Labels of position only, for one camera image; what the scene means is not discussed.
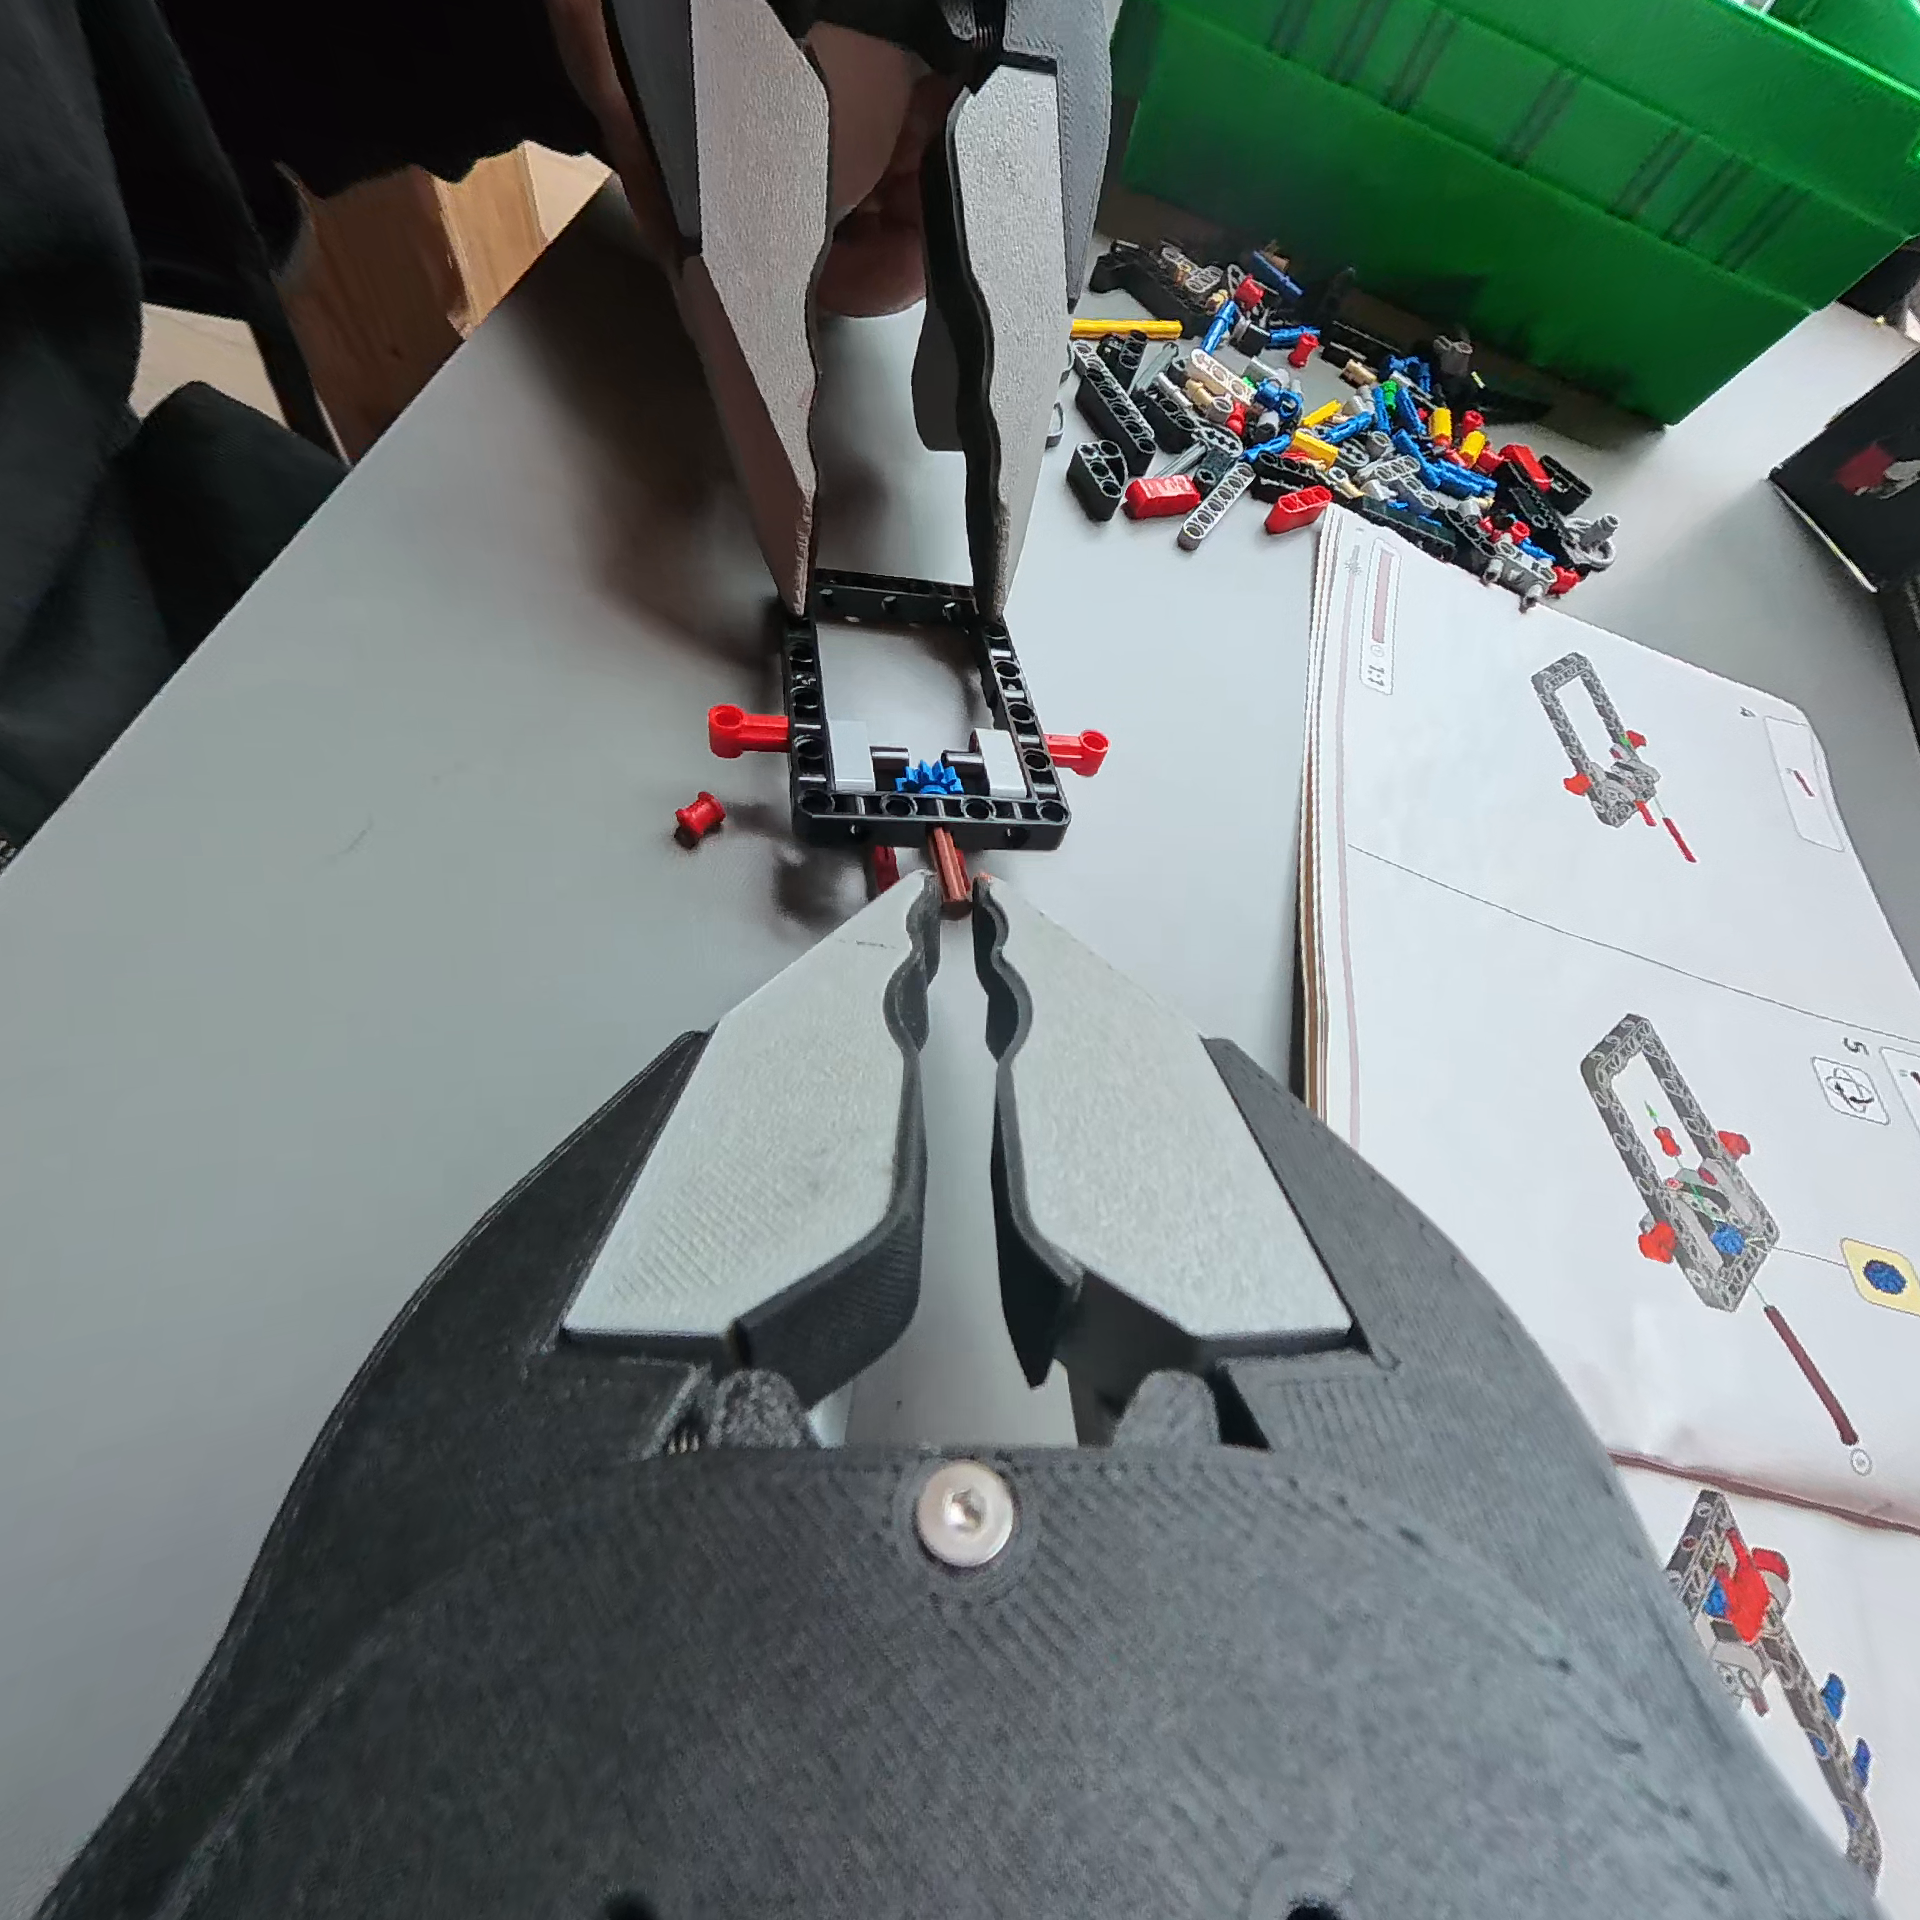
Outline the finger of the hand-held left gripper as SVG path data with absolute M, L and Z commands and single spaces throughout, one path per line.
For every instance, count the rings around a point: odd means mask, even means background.
M 913 409 L 927 448 L 965 457 L 972 589 L 1001 616 L 1089 277 L 1110 28 L 1103 2 L 924 2 L 917 31 L 958 96 L 923 160 Z
M 612 2 L 677 230 L 674 300 L 789 610 L 809 589 L 811 296 L 830 249 L 830 90 L 767 2 Z

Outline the person's left hand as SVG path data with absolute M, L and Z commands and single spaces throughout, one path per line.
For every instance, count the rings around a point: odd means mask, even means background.
M 830 258 L 817 280 L 824 310 L 870 320 L 924 300 L 924 194 L 927 144 L 946 131 L 958 82 L 917 77 L 895 102 L 860 96 L 856 131 L 863 138 L 852 182 L 860 186 L 837 217 Z

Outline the black lego set box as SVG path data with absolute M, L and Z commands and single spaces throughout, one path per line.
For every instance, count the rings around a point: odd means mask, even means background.
M 1918 725 L 1918 354 L 1830 419 L 1769 482 L 1877 600 Z

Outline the black lego frame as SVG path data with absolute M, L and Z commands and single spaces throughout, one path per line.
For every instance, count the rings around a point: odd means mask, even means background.
M 964 773 L 965 800 L 911 803 L 891 790 L 895 773 L 924 755 L 884 741 L 879 725 L 834 716 L 824 665 L 830 624 L 955 636 L 965 646 L 990 720 L 968 733 L 965 748 L 934 755 Z M 782 610 L 780 700 L 792 719 L 789 803 L 801 844 L 923 850 L 927 829 L 948 829 L 959 853 L 1048 853 L 1068 832 L 1068 771 L 1044 754 L 1048 730 L 1010 629 L 984 614 L 965 584 L 817 568 L 809 608 Z

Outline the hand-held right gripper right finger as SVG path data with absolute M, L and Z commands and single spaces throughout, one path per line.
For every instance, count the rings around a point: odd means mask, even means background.
M 1352 1317 L 1198 1029 L 1001 877 L 972 886 L 1001 1308 L 1106 1443 L 1158 1370 L 1334 1352 Z

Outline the green plastic bin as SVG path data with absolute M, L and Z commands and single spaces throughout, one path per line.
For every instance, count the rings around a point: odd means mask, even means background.
M 1121 181 L 1657 421 L 1918 236 L 1915 2 L 1125 2 Z

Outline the pile of lego pieces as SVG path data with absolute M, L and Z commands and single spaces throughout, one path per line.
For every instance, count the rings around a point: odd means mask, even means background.
M 1339 506 L 1528 608 L 1608 569 L 1617 518 L 1569 463 L 1502 435 L 1545 405 L 1477 373 L 1468 338 L 1406 348 L 1352 322 L 1352 282 L 1304 282 L 1275 246 L 1096 253 L 1089 290 L 1135 313 L 1071 322 L 1092 432 L 1064 479 L 1089 521 L 1166 521 L 1196 549 L 1240 501 L 1270 534 Z

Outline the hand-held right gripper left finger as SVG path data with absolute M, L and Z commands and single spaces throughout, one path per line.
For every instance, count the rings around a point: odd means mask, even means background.
M 767 1370 L 814 1407 L 898 1340 L 918 1302 L 936 968 L 923 873 L 706 1033 L 584 1261 L 569 1346 Z

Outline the lego instruction booklet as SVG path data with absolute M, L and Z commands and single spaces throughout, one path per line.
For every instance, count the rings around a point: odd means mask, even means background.
M 1918 1914 L 1918 979 L 1806 719 L 1317 522 L 1310 1098 L 1569 1381 Z

